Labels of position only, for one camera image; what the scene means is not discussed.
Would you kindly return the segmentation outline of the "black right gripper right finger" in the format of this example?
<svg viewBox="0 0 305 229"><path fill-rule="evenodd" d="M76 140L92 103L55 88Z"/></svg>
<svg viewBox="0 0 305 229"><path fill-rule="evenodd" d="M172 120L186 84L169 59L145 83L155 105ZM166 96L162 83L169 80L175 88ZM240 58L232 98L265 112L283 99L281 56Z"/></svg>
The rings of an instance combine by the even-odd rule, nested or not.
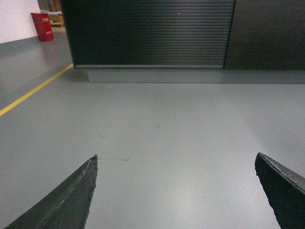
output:
<svg viewBox="0 0 305 229"><path fill-rule="evenodd" d="M305 227L305 178L269 156L258 153L256 175L282 229Z"/></svg>

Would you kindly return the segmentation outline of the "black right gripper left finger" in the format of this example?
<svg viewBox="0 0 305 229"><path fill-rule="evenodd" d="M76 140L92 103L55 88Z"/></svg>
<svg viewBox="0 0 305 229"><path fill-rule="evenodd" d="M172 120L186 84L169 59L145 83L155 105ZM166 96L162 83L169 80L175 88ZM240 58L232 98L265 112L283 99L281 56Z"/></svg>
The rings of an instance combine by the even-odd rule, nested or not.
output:
<svg viewBox="0 0 305 229"><path fill-rule="evenodd" d="M90 212L98 157L94 155L7 229L83 229Z"/></svg>

